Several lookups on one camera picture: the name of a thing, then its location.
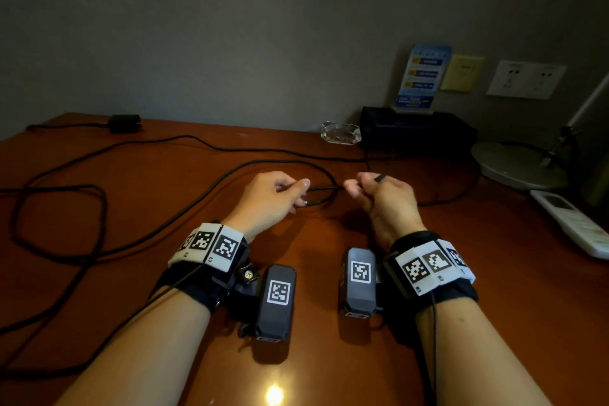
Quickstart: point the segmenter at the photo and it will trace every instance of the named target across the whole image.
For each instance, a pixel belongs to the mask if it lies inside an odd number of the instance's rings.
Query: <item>lamp base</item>
[[[532,149],[501,143],[476,143],[471,155],[482,175],[517,190],[555,190],[569,184],[556,164],[542,166],[543,156]]]

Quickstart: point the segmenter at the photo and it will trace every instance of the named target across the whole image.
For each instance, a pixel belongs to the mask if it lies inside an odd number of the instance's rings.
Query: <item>wooden table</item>
[[[99,119],[67,114],[54,123]],[[326,156],[361,157],[358,147],[330,145],[313,133],[144,121],[137,135],[80,128],[23,133],[0,143],[1,187],[18,187],[32,175],[117,141],[193,134],[226,147],[295,149]],[[187,205],[222,173],[258,154],[221,153],[193,141],[130,145],[89,160],[43,184],[95,183],[110,200],[105,249],[141,237]],[[286,158],[280,154],[263,157]],[[321,162],[339,182],[364,164]],[[456,194],[471,169],[444,160],[374,162],[373,169],[411,183],[420,201]],[[141,303],[187,234],[203,221],[223,218],[258,171],[229,177],[204,202],[141,253],[94,267],[65,308],[14,367],[59,368],[83,362],[104,336]],[[307,166],[285,170],[327,185]],[[47,308],[76,272],[14,245],[7,230],[14,196],[0,196],[0,325]],[[81,193],[37,194],[28,200],[19,230],[36,244],[63,253],[87,253],[95,239],[99,203]],[[519,192],[482,179],[458,202],[422,209],[428,228],[453,242],[476,273],[481,306],[542,389],[556,404],[600,404],[608,399],[609,267],[582,254],[556,224]],[[367,248],[367,219],[344,192],[324,207],[300,210],[261,234],[252,259],[298,273],[292,338],[287,359],[275,364],[269,348],[237,337],[219,310],[196,358],[182,404],[263,405],[272,385],[287,405],[421,404],[422,383],[412,351],[395,343],[388,328],[337,315],[343,252]],[[0,355],[33,327],[0,338]],[[74,377],[36,383],[3,382],[3,405],[52,404]]]

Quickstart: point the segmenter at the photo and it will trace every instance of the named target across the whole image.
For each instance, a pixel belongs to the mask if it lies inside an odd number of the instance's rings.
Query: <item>wall socket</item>
[[[487,94],[547,100],[566,69],[554,64],[499,61]]]

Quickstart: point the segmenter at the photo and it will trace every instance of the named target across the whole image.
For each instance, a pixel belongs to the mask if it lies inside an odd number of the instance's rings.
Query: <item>hand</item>
[[[284,172],[259,173],[243,191],[240,201],[223,225],[243,233],[252,242],[257,234],[279,223],[295,207],[304,207],[302,195],[311,182],[303,178],[296,181]]]
[[[389,251],[402,236],[426,228],[418,213],[412,187],[389,176],[376,182],[379,175],[360,172],[357,179],[345,180],[343,186],[370,216],[379,246]]]

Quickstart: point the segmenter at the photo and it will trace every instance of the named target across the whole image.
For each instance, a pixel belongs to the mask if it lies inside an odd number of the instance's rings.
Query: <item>gray rectangular device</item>
[[[256,320],[257,340],[279,342],[289,337],[295,288],[296,271],[291,266],[267,269]]]
[[[348,317],[368,318],[377,311],[377,264],[371,250],[351,248],[347,251],[339,302]]]

